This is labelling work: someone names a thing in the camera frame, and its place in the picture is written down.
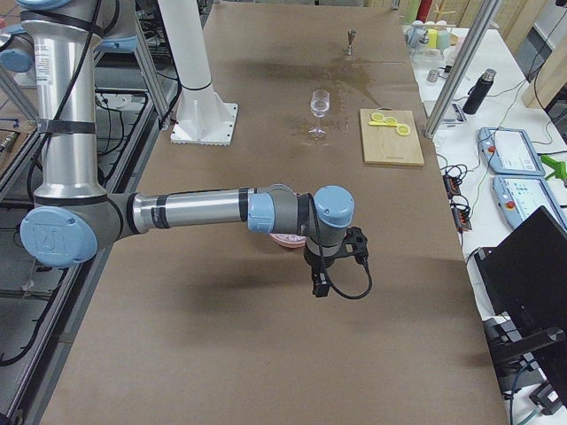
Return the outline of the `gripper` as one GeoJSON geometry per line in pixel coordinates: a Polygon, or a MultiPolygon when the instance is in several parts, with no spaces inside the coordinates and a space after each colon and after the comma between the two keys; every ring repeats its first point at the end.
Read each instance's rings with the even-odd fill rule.
{"type": "Polygon", "coordinates": [[[368,265],[369,251],[368,238],[362,233],[361,228],[350,227],[346,230],[340,247],[340,257],[354,257],[357,264],[361,266],[368,265]]]}

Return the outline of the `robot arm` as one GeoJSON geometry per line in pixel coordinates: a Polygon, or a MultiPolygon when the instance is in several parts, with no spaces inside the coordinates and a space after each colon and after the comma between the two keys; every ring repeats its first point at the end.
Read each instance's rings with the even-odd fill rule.
{"type": "Polygon", "coordinates": [[[226,222],[304,236],[304,257],[315,271],[351,256],[367,264],[366,237],[352,224],[353,197],[339,186],[312,195],[279,184],[151,197],[109,194],[97,178],[93,52],[113,41],[136,43],[135,7],[129,1],[24,1],[20,7],[35,46],[43,182],[19,235],[44,265],[81,264],[153,228],[226,222]]]}

